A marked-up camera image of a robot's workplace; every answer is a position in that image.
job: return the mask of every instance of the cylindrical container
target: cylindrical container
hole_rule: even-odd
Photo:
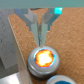
[[[41,50],[49,50],[50,52],[53,53],[53,61],[50,64],[49,67],[39,67],[36,63],[35,63],[35,54]],[[58,66],[59,66],[59,56],[57,54],[57,52],[48,46],[44,46],[43,48],[40,47],[36,47],[35,49],[33,49],[31,51],[31,53],[29,54],[28,57],[28,69],[31,72],[31,74],[33,74],[34,76],[36,76],[37,78],[47,78],[47,77],[51,77],[57,70]]]
[[[71,78],[64,75],[51,77],[46,84],[76,84]]]

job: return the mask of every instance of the cork board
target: cork board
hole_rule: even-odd
[[[47,8],[33,10],[38,15],[39,23],[46,11]],[[27,64],[29,53],[36,47],[33,34],[17,15],[12,14],[9,19]],[[60,56],[57,74],[84,84],[84,8],[64,8],[47,33],[45,45],[54,48]],[[34,84],[45,84],[47,81],[31,78]]]

